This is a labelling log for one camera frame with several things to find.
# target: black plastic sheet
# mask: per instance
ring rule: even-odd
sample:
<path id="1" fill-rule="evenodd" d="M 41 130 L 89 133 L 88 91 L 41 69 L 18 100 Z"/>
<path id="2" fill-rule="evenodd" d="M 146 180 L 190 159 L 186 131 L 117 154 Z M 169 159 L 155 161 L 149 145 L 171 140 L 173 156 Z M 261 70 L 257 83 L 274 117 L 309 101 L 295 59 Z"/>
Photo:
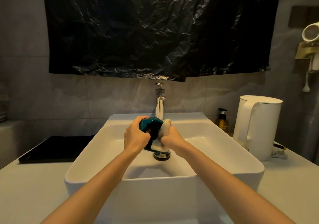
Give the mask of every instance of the black plastic sheet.
<path id="1" fill-rule="evenodd" d="M 168 79 L 268 69 L 278 0 L 45 0 L 50 73 Z"/>

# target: sponge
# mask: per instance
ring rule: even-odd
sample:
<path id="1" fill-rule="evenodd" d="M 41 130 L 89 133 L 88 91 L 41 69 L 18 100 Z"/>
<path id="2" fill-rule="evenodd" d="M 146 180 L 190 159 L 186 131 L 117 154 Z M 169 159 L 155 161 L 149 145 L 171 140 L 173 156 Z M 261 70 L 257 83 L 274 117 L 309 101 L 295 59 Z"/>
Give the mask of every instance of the sponge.
<path id="1" fill-rule="evenodd" d="M 151 145 L 151 149 L 154 151 L 160 151 L 160 152 L 167 152 L 168 151 L 168 147 L 164 146 L 164 144 L 162 144 L 160 142 L 160 139 L 164 136 L 167 136 L 169 133 L 169 128 L 172 125 L 172 122 L 170 119 L 165 119 L 160 130 L 159 130 L 159 135 L 157 137 L 157 139 L 155 139 L 152 142 Z"/>

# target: gray tile wall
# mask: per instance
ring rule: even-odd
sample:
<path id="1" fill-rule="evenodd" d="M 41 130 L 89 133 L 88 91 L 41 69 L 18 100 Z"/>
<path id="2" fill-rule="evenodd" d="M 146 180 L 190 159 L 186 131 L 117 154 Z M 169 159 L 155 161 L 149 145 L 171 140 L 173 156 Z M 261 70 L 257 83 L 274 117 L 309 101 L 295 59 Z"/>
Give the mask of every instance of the gray tile wall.
<path id="1" fill-rule="evenodd" d="M 111 114 L 154 111 L 156 81 L 49 74 L 44 1 L 0 2 L 0 81 L 9 87 L 9 117 L 28 120 L 37 140 L 50 135 L 95 134 Z M 284 105 L 276 139 L 298 151 L 296 139 L 306 105 L 301 89 L 307 67 L 294 63 L 301 30 L 287 26 L 291 7 L 297 4 L 319 5 L 319 0 L 280 0 L 271 71 L 164 82 L 166 112 L 201 111 L 214 120 L 217 108 L 224 107 L 232 131 L 241 95 L 281 98 Z"/>

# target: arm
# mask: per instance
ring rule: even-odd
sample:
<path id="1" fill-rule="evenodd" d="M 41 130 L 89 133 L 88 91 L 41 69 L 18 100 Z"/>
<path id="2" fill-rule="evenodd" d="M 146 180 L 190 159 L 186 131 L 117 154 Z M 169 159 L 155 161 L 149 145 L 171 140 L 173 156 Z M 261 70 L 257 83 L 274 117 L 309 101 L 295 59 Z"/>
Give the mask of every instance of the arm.
<path id="1" fill-rule="evenodd" d="M 124 134 L 124 151 L 97 173 L 74 195 L 62 203 L 42 224 L 93 223 L 112 190 L 121 181 L 127 167 L 146 146 L 149 133 L 138 129 L 137 117 Z"/>
<path id="2" fill-rule="evenodd" d="M 249 186 L 223 169 L 170 127 L 164 145 L 185 158 L 236 224 L 293 224 L 294 222 Z"/>

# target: white pitcher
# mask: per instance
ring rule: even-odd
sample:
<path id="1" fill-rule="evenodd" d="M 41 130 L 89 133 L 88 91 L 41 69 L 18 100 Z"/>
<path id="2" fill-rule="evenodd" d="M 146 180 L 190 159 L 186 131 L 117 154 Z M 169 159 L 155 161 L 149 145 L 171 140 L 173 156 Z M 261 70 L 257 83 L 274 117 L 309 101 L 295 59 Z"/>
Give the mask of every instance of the white pitcher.
<path id="1" fill-rule="evenodd" d="M 233 138 L 259 161 L 271 156 L 282 102 L 265 96 L 240 97 Z"/>

